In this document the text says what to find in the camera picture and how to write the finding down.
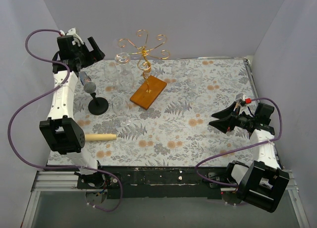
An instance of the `glass cup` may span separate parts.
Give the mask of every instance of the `glass cup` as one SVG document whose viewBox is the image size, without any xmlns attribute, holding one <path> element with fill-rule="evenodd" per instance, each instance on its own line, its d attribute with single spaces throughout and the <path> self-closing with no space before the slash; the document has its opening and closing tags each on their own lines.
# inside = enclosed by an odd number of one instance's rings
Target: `glass cup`
<svg viewBox="0 0 317 228">
<path fill-rule="evenodd" d="M 203 81 L 203 73 L 198 69 L 193 69 L 189 72 L 187 77 L 187 84 L 189 87 L 189 93 L 186 99 L 188 101 L 194 101 L 197 98 L 198 88 Z"/>
<path fill-rule="evenodd" d="M 176 59 L 172 65 L 172 75 L 176 80 L 184 76 L 186 72 L 186 61 L 184 59 Z"/>
<path fill-rule="evenodd" d="M 112 100 L 112 109 L 113 112 L 119 117 L 121 126 L 127 126 L 131 124 L 131 121 L 126 116 L 129 111 L 129 105 L 125 97 L 115 96 Z"/>
<path fill-rule="evenodd" d="M 119 73 L 119 82 L 123 91 L 130 91 L 134 86 L 134 76 L 131 72 L 129 53 L 119 53 L 114 60 L 119 65 L 121 72 Z"/>
<path fill-rule="evenodd" d="M 114 95 L 119 94 L 121 85 L 119 83 L 119 70 L 115 62 L 107 62 L 104 65 L 104 75 L 106 81 L 111 84 L 111 86 L 106 87 L 106 91 L 112 92 Z"/>
</svg>

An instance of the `floral tablecloth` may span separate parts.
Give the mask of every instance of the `floral tablecloth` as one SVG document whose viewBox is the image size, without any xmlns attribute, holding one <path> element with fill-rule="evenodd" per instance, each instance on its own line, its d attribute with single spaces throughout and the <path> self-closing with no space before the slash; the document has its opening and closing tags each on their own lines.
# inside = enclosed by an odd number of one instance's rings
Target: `floral tablecloth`
<svg viewBox="0 0 317 228">
<path fill-rule="evenodd" d="M 97 85 L 97 96 L 109 101 L 109 109 L 100 116 L 89 113 L 91 96 L 78 82 L 74 98 L 74 119 L 87 134 L 117 134 L 114 141 L 86 142 L 84 149 L 103 166 L 195 166 L 199 161 L 218 153 L 250 144 L 245 130 L 235 128 L 223 134 L 208 125 L 211 114 L 228 107 L 238 93 L 254 97 L 247 70 L 242 59 L 187 59 L 184 77 L 172 77 L 173 60 L 152 60 L 152 75 L 164 80 L 167 87 L 146 111 L 129 103 L 131 124 L 120 127 L 111 108 L 114 97 L 112 85 L 104 76 L 100 61 L 84 71 Z M 142 72 L 131 61 L 135 83 L 131 91 L 121 92 L 130 98 L 144 82 Z M 186 100 L 187 74 L 191 69 L 203 73 L 203 84 L 193 102 Z M 232 160 L 250 164 L 252 151 L 229 154 L 205 163 L 205 166 L 227 166 Z M 71 161 L 57 152 L 51 152 L 48 165 L 70 165 Z"/>
</svg>

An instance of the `wooden block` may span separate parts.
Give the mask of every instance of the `wooden block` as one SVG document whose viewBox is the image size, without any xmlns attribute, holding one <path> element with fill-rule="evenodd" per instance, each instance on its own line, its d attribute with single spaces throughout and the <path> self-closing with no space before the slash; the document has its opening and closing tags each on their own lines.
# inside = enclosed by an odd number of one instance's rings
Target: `wooden block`
<svg viewBox="0 0 317 228">
<path fill-rule="evenodd" d="M 167 86 L 167 83 L 158 78 L 155 78 L 152 75 L 148 78 L 148 81 L 150 85 L 149 93 L 146 92 L 148 89 L 148 84 L 145 81 L 130 98 L 131 102 L 144 108 L 145 110 L 149 109 L 149 107 L 152 105 L 155 99 Z"/>
</svg>

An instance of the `cable tie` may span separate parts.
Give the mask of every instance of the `cable tie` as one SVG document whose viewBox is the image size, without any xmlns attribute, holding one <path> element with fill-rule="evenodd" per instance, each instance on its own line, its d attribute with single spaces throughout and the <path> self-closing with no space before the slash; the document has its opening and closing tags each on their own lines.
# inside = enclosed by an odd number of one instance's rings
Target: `cable tie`
<svg viewBox="0 0 317 228">
<path fill-rule="evenodd" d="M 274 147 L 274 143 L 272 141 L 270 141 L 270 139 L 267 139 L 268 144 L 270 144 L 271 146 Z"/>
<path fill-rule="evenodd" d="M 76 93 L 71 89 L 71 87 L 67 84 L 67 83 L 59 83 L 58 84 L 58 86 L 60 86 L 60 87 L 68 87 L 70 90 L 71 90 L 71 92 L 74 94 L 74 95 L 76 95 Z"/>
</svg>

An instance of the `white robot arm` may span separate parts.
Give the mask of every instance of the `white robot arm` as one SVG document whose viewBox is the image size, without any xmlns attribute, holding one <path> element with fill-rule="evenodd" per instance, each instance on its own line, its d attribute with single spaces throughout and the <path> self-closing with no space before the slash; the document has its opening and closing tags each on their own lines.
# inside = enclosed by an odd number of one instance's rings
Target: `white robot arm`
<svg viewBox="0 0 317 228">
<path fill-rule="evenodd" d="M 60 61 L 67 64 L 71 72 L 65 84 L 54 92 L 50 113 L 47 120 L 40 122 L 40 130 L 52 151 L 58 151 L 75 165 L 81 166 L 78 175 L 89 185 L 100 187 L 104 182 L 103 175 L 84 168 L 98 169 L 100 165 L 87 150 L 82 149 L 85 145 L 85 135 L 73 119 L 73 102 L 79 71 L 100 61 L 105 55 L 92 37 L 88 38 L 93 47 L 90 52 L 76 34 L 75 28 L 61 34 L 57 39 L 59 52 L 53 60 L 57 60 L 59 55 Z M 53 64 L 53 73 L 54 84 L 57 86 L 66 78 L 67 70 L 59 64 Z"/>
<path fill-rule="evenodd" d="M 275 156 L 274 128 L 269 126 L 274 107 L 259 103 L 254 114 L 247 107 L 251 99 L 239 94 L 236 101 L 227 109 L 212 116 L 211 121 L 221 132 L 232 131 L 236 126 L 246 129 L 250 134 L 251 144 L 268 141 L 254 147 L 253 163 L 249 167 L 238 161 L 229 163 L 227 177 L 238 184 L 237 197 L 245 202 L 274 212 L 289 181 L 288 173 L 281 170 Z"/>
</svg>

